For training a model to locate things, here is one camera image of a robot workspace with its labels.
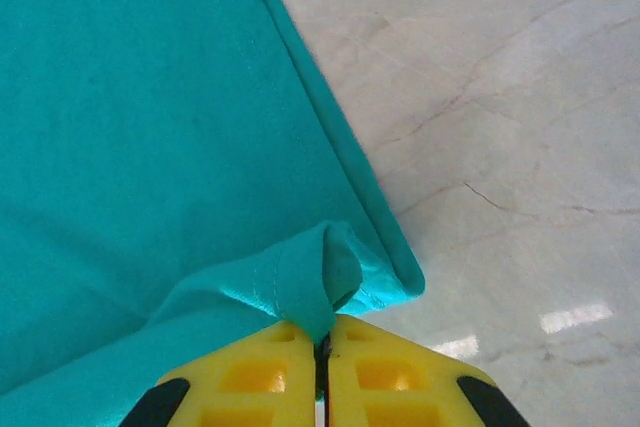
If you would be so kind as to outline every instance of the yellow plastic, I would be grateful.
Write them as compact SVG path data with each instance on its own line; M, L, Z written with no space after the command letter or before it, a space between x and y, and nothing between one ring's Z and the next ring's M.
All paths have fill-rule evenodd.
M332 427L483 427L456 384L493 380L463 362L340 315L329 358ZM312 427L315 361L307 335L288 322L184 365L191 387L169 427Z

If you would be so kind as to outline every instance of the marble floor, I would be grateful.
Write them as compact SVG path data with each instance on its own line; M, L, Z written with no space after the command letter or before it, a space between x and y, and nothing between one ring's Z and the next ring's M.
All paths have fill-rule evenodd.
M640 0L285 3L427 275L368 320L639 426Z

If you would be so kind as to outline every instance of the teal fabric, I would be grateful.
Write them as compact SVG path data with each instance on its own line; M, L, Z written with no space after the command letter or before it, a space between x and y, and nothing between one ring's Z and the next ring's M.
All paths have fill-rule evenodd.
M424 278L280 0L0 0L0 423Z

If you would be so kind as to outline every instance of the teal cloth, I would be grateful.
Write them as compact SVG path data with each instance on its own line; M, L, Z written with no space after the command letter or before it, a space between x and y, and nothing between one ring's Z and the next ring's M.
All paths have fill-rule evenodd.
M0 423L424 278L281 0L0 0Z

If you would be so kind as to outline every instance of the white marble tile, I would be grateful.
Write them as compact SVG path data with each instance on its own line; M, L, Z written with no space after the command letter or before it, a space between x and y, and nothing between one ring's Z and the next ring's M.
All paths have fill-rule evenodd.
M640 425L640 0L285 2L428 278L368 319Z

